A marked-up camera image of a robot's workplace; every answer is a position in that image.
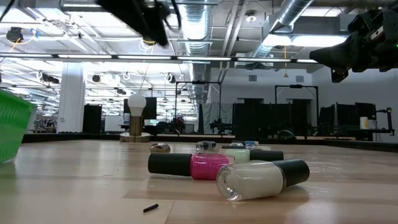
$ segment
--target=ceiling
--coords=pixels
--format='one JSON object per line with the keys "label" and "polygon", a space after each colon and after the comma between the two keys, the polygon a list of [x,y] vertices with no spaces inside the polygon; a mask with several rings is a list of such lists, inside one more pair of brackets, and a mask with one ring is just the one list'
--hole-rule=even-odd
{"label": "ceiling", "polygon": [[[64,1],[68,3],[92,3],[92,1],[74,0]],[[297,27],[307,27],[311,30],[311,22],[327,21],[336,19],[340,14],[357,14],[366,7],[383,5],[386,1],[339,1],[321,0],[314,1],[309,8],[302,14],[302,18],[313,18],[310,21],[299,19]],[[238,39],[233,45],[232,55],[238,53],[250,54],[262,42],[262,26],[266,16],[272,15],[280,9],[282,1],[251,1],[247,6],[247,11],[253,10],[256,20],[246,21],[244,17],[238,33]],[[219,56],[225,40],[230,12],[234,1],[223,0],[211,8],[210,16],[210,55]],[[168,18],[169,23],[176,27],[177,20],[175,14]],[[14,43],[6,39],[6,33],[10,27],[21,27],[24,35],[22,44]],[[306,32],[305,29],[294,30],[300,34]],[[153,55],[185,55],[184,36],[182,32],[167,30],[170,37],[170,44],[167,47],[148,47],[142,43],[138,33],[125,25],[113,15],[107,12],[92,11],[69,11],[63,12],[54,6],[38,7],[29,9],[24,7],[13,7],[0,23],[0,52],[14,53],[45,53],[45,54],[153,54]],[[294,46],[273,48],[273,57],[287,58],[308,58],[309,52],[316,47]],[[62,81],[61,61],[44,60],[23,60],[20,58],[4,58],[1,62],[2,85],[27,85],[45,86],[38,79],[39,71],[46,73]],[[314,65],[307,64],[288,64],[287,70],[292,73],[306,75],[308,68]],[[220,74],[219,64],[211,64],[211,81],[217,81]],[[285,74],[285,64],[273,64],[267,70],[255,70],[252,74],[267,74],[259,77],[255,85],[265,85],[272,82],[279,82]],[[190,66],[187,63],[127,63],[127,62],[85,62],[85,74],[88,75],[88,90],[86,91],[86,102],[100,103],[105,105],[107,114],[116,114],[123,110],[120,103],[115,103],[126,96],[116,93],[116,90],[105,90],[101,87],[119,86],[131,88],[143,88],[141,93],[145,96],[174,97],[175,84],[169,83],[168,74],[174,75],[176,80],[190,81]],[[247,76],[249,71],[235,68],[233,64],[225,75],[225,85],[252,85],[248,83]],[[95,83],[92,81],[93,75],[107,76],[107,82]],[[52,110],[41,110],[41,113],[56,113],[59,100],[59,85],[52,85],[53,88],[8,88],[9,91],[21,95],[24,98],[33,98],[42,104],[47,104],[47,108],[52,106]],[[127,96],[133,93],[126,90]],[[196,108],[192,105],[195,99],[192,98],[191,91],[183,91],[182,98],[192,103],[188,106],[196,113]]]}

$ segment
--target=ventilation duct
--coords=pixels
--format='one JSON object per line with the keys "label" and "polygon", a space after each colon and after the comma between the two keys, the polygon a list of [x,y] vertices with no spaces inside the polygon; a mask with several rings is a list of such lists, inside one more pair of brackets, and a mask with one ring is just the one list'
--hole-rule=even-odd
{"label": "ventilation duct", "polygon": [[[293,31],[294,22],[312,2],[313,0],[285,0],[277,13],[267,16],[262,29],[262,36],[264,39],[250,57],[266,57],[269,52],[271,52],[272,48],[275,47],[273,45],[267,45],[267,36],[271,32],[291,33]],[[264,68],[265,66],[261,63],[248,63],[245,67],[248,70],[254,70],[255,68]]]}
{"label": "ventilation duct", "polygon": [[[184,37],[187,40],[207,40],[210,6],[186,4],[180,5],[179,9]],[[187,42],[185,48],[189,56],[207,56],[209,53],[209,45],[204,43]],[[190,64],[190,77],[191,81],[208,81],[210,79],[210,67],[203,63],[192,63]],[[203,92],[203,86],[193,86],[193,92],[198,103],[201,103],[201,99],[205,102],[207,96]]]}

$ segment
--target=black frame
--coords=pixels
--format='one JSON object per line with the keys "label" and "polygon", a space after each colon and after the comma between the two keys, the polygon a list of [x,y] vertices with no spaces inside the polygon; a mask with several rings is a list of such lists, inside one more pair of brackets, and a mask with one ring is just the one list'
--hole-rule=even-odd
{"label": "black frame", "polygon": [[222,92],[222,88],[221,88],[221,82],[205,82],[205,81],[193,81],[193,82],[186,82],[186,81],[176,81],[175,82],[175,101],[174,101],[174,118],[177,118],[177,92],[178,92],[178,84],[180,83],[185,83],[185,84],[189,84],[191,83],[192,85],[206,85],[206,84],[218,84],[218,86],[220,87],[220,96],[219,96],[219,100],[220,103],[218,105],[218,118],[221,118],[221,92]]}
{"label": "black frame", "polygon": [[277,89],[279,87],[284,88],[314,88],[315,89],[315,97],[317,98],[317,126],[319,126],[319,95],[318,95],[318,86],[305,86],[305,85],[276,85],[275,86],[275,105],[278,104],[278,92]]}

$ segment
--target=gray wall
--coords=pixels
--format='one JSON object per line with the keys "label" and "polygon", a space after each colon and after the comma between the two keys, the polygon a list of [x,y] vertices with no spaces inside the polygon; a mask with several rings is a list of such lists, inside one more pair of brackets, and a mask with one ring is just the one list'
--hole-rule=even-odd
{"label": "gray wall", "polygon": [[[341,104],[375,103],[377,110],[392,108],[392,127],[398,128],[398,70],[381,73],[379,70],[366,70],[363,73],[350,72],[341,83],[332,83],[330,69],[322,68],[312,77],[319,86],[320,107]],[[379,128],[388,128],[387,115],[377,114]],[[398,142],[398,136],[381,134],[382,142]]]}

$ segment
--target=workstation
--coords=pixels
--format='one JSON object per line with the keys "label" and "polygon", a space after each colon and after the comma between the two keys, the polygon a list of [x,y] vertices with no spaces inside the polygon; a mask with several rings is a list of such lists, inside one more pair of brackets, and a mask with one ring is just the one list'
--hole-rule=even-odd
{"label": "workstation", "polygon": [[54,2],[0,7],[2,224],[398,221],[398,1]]}

